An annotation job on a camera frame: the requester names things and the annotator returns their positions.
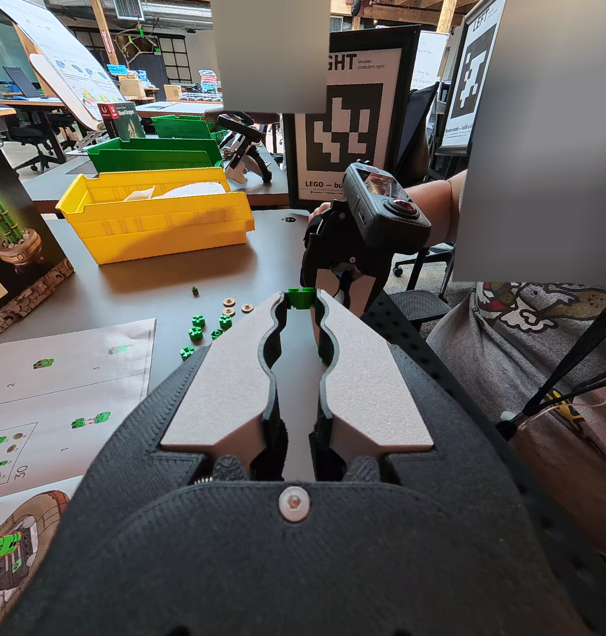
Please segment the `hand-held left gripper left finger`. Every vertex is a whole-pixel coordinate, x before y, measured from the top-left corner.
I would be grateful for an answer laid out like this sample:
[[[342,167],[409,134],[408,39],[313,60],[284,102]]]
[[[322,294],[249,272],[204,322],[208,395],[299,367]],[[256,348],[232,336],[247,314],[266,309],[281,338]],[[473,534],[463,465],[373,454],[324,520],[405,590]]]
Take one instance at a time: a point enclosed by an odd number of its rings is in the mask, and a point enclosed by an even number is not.
[[[283,480],[288,434],[272,367],[287,312],[277,292],[214,341],[161,440],[164,450],[233,455],[253,479]]]

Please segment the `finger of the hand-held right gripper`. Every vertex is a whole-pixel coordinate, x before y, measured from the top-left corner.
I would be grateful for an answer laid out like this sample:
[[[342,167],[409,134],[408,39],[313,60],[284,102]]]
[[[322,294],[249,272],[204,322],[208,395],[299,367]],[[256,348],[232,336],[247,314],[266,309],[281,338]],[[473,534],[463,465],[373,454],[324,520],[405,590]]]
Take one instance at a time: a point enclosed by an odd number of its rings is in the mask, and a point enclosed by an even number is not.
[[[370,296],[375,283],[376,278],[369,275],[361,275],[352,280],[349,286],[349,311],[356,317],[361,317],[370,306]]]
[[[316,272],[315,289],[325,291],[332,298],[342,301],[340,279],[329,269],[319,268]]]

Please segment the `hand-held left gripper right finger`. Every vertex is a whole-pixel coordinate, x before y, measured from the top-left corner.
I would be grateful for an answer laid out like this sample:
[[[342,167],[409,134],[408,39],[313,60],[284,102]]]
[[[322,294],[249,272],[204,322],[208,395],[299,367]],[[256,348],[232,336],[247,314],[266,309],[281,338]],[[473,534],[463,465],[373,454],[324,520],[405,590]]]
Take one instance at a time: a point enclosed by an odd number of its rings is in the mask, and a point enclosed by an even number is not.
[[[318,355],[326,366],[310,434],[317,481],[340,481],[358,457],[422,453],[434,441],[387,341],[316,291]]]

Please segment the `person's right forearm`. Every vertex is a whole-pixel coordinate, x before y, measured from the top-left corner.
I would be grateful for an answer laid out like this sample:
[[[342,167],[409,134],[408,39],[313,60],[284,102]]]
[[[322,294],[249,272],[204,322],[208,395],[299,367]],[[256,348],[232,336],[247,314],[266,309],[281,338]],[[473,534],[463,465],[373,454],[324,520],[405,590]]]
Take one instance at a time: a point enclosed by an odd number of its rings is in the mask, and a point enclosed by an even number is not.
[[[459,226],[459,201],[467,170],[447,180],[437,180],[405,188],[431,224],[429,238],[423,247],[456,242]]]

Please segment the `black perforated panel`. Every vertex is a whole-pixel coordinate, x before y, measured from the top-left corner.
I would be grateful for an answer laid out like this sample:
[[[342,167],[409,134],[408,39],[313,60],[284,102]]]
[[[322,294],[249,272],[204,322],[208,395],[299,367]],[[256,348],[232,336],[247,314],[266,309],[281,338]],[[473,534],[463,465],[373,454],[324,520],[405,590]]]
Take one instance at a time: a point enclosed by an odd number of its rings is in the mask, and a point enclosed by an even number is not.
[[[399,307],[381,292],[362,321],[408,354],[426,375],[456,403],[481,433],[510,475],[544,553],[543,565],[552,569],[554,581],[568,595],[590,635],[606,635],[606,562],[582,536],[568,512],[558,505],[530,470],[521,463],[495,426],[458,383]]]

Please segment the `black office chair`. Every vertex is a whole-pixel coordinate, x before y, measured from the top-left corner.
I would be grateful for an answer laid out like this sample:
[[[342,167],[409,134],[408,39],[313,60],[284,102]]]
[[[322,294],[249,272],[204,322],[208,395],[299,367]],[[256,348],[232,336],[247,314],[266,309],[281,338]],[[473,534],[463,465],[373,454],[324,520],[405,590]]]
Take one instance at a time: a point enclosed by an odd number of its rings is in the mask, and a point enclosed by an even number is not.
[[[9,153],[13,149],[27,146],[35,150],[33,156],[13,165],[13,169],[22,177],[28,177],[29,171],[34,176],[43,174],[52,166],[67,162],[51,125],[43,122],[24,122],[18,115],[6,115],[4,121],[7,138],[4,154],[10,164],[13,164],[13,157]]]
[[[426,88],[410,91],[394,172],[397,181],[403,187],[417,185],[428,175],[430,159],[427,124],[439,86],[440,83],[436,82]],[[416,330],[419,331],[425,322],[437,321],[450,311],[450,306],[444,300],[444,294],[452,273],[454,257],[455,244],[445,242],[422,249],[417,255],[393,264],[393,274],[397,277],[403,274],[402,266],[413,265],[407,289],[393,294],[391,298]],[[416,283],[423,265],[437,262],[443,262],[446,265],[439,292],[416,290]]]

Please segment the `black framed marker sign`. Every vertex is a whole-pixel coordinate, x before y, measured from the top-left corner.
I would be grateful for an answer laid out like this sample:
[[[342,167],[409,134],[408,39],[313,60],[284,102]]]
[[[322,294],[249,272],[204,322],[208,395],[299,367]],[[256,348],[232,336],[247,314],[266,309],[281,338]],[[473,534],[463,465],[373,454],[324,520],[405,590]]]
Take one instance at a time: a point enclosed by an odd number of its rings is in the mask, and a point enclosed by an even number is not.
[[[394,172],[418,51],[419,25],[332,32],[325,106],[284,114],[290,207],[343,197],[350,164]]]
[[[468,156],[506,1],[480,1],[464,22],[438,156]]]

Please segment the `person's grey printed shirt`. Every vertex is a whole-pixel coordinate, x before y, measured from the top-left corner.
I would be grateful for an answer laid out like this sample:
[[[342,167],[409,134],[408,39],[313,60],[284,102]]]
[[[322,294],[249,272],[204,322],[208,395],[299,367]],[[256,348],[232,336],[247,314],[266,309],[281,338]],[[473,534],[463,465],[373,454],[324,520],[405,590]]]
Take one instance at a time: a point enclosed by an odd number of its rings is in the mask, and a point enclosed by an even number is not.
[[[516,414],[606,309],[606,287],[478,283],[427,343],[492,421]],[[606,337],[539,400],[606,387]]]

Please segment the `spare hand-held gripper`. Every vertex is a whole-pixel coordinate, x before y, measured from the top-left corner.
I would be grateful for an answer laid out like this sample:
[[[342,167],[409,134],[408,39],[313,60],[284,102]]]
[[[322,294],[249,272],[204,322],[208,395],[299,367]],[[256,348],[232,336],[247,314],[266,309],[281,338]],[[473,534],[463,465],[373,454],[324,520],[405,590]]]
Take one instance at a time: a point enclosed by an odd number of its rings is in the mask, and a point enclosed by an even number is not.
[[[254,119],[243,111],[226,111],[218,115],[217,124],[235,137],[234,153],[225,170],[226,178],[243,185],[246,183],[244,171],[249,170],[260,176],[264,183],[270,183],[273,174],[259,154],[259,146],[266,136],[254,127]]]

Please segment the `white instruction sheet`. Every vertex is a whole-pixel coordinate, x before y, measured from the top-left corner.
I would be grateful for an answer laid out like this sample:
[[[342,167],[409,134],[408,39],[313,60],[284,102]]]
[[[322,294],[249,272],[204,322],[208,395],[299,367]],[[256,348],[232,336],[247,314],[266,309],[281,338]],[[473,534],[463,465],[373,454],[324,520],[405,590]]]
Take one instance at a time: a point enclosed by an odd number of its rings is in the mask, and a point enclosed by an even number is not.
[[[0,624],[35,576],[82,476],[0,497]]]
[[[156,320],[0,344],[0,497],[83,475],[147,396]]]

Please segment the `yellow plastic bin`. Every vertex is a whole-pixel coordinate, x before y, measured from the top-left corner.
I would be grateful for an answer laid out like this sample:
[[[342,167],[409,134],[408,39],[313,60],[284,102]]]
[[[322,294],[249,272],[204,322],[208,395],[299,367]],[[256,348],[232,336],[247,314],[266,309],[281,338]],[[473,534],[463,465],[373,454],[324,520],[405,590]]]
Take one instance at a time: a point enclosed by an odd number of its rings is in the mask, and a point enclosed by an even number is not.
[[[196,182],[219,182],[229,194],[124,202],[137,190]],[[231,191],[220,167],[78,175],[56,208],[99,265],[241,244],[255,229],[246,194]]]

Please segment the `white plastic bag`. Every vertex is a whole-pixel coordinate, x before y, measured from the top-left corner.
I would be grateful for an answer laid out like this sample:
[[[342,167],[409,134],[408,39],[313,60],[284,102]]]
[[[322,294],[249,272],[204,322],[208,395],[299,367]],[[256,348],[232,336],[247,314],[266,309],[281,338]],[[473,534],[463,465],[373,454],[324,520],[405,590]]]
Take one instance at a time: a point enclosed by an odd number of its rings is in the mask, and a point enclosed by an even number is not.
[[[181,198],[189,196],[229,194],[229,192],[226,191],[223,185],[219,182],[191,183],[173,188],[166,193],[155,195],[156,191],[155,187],[134,191],[124,198],[124,202],[150,200],[151,198]]]

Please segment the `green plastic bin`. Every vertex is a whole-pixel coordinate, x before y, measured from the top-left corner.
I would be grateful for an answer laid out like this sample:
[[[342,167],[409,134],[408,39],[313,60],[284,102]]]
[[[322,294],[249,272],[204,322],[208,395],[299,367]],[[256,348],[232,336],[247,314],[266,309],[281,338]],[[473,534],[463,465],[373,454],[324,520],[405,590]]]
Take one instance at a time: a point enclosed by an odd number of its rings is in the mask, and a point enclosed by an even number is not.
[[[96,171],[131,172],[221,167],[213,139],[110,139],[86,149]]]
[[[166,115],[151,118],[161,139],[213,139],[220,144],[229,131],[205,122],[200,116]]]

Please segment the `toy bamboo set box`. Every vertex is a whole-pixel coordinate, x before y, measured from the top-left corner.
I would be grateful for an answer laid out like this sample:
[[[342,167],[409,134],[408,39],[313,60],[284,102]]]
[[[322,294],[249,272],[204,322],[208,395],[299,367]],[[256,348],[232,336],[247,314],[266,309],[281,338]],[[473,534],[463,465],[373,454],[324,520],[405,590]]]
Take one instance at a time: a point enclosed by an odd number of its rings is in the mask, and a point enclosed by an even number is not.
[[[0,335],[74,267],[0,149]]]

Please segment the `dark toy set box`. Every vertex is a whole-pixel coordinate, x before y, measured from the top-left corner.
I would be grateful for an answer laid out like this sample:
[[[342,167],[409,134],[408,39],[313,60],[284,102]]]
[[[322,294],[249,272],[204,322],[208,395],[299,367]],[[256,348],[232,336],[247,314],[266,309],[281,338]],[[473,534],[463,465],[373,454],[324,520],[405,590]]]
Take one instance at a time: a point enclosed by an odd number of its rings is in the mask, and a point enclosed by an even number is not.
[[[133,102],[99,102],[97,106],[110,139],[129,141],[145,137]]]

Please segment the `grey table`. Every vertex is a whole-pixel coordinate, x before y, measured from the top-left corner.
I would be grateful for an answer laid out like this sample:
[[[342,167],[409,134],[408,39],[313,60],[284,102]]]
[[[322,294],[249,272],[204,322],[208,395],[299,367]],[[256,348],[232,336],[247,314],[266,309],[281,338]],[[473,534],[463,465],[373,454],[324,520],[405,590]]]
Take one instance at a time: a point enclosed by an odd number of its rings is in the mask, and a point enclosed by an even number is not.
[[[271,182],[265,183],[259,175],[247,172],[244,183],[229,180],[230,189],[245,192],[253,209],[275,209],[280,206],[289,208],[290,194],[286,174],[270,154],[274,145],[272,133],[267,134],[266,141],[266,144],[259,147],[259,153],[273,175]],[[78,175],[88,178],[98,175],[86,156],[76,156],[71,161],[30,179],[24,183],[24,187],[40,213],[56,213],[56,204]]]

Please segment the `instruction sheet on stand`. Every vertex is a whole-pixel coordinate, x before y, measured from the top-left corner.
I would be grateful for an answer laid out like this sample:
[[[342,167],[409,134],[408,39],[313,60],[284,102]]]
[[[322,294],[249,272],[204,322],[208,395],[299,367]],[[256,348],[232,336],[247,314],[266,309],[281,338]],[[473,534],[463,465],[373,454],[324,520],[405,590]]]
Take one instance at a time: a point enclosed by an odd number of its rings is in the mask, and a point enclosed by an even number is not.
[[[103,129],[98,105],[125,102],[108,72],[46,8],[28,1],[0,1],[0,9],[37,48],[38,53],[29,56],[37,75],[80,123],[93,131]]]

